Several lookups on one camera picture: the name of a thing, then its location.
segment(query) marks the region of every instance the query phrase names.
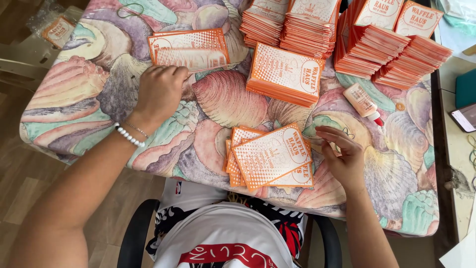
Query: person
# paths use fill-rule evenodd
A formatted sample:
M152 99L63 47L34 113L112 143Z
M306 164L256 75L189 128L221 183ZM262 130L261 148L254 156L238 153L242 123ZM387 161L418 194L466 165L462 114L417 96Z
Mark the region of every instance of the person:
M186 67L146 69L137 105L121 127L144 142L146 136L136 128L150 135L173 115L187 75ZM367 193L362 146L328 126L316 127L316 135L324 139L322 154L347 196L353 267L398 267ZM329 142L340 147L341 156ZM64 171L25 217L7 267L86 268L83 228L136 149L112 131ZM303 213L258 198L231 196L221 202L227 199L224 190L168 178L156 215L156 236L147 245L154 267L297 267Z

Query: silver chain bracelet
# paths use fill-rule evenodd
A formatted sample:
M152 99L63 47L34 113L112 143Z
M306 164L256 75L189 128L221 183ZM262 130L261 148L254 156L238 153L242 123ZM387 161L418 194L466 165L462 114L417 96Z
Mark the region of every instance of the silver chain bracelet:
M149 138L149 135L147 135L147 133L145 133L142 129L140 128L137 128L137 127L134 127L131 123L127 122L126 120L122 121L123 123L125 123L126 125L132 127L133 129L139 131L142 135L144 135L146 138Z

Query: seashell patterned tablecloth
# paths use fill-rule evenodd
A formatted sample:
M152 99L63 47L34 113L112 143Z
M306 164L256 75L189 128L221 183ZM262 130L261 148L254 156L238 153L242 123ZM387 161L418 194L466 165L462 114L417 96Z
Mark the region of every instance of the seashell patterned tablecloth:
M120 18L117 10L129 3L143 5L143 14ZM320 99L310 109L248 92L251 56L238 28L240 14L249 4L250 0L92 0L23 113L22 139L73 163L135 106L139 77L151 65L147 36L154 31L222 27L232 64L191 75L175 114L146 141L146 147L137 149L127 167L230 189L221 166L231 127L270 131L298 122L313 143L314 188L233 191L344 218L344 190L329 172L314 132L314 126L329 125L365 148L366 185L381 226L402 235L432 235L439 211L429 81L401 91L335 73L330 59L321 77ZM119 14L126 16L126 10ZM383 127L361 118L345 100L342 91L355 82L379 106Z

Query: hand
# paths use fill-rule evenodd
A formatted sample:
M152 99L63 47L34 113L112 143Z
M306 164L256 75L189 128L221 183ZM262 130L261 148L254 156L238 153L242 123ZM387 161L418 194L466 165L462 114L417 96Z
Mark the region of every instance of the hand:
M350 139L343 131L330 126L317 126L316 135L323 138L322 154L327 160L330 172L347 195L366 191L364 180L364 148ZM342 153L336 156L329 142L339 146Z
M140 77L139 99L128 121L151 135L179 106L186 67L152 65Z

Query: nba logo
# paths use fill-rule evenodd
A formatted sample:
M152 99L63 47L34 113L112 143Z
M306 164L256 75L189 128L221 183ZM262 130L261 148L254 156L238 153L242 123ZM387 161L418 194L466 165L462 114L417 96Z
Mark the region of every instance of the nba logo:
M177 184L175 185L175 194L180 195L181 191L182 191L182 181L177 181Z

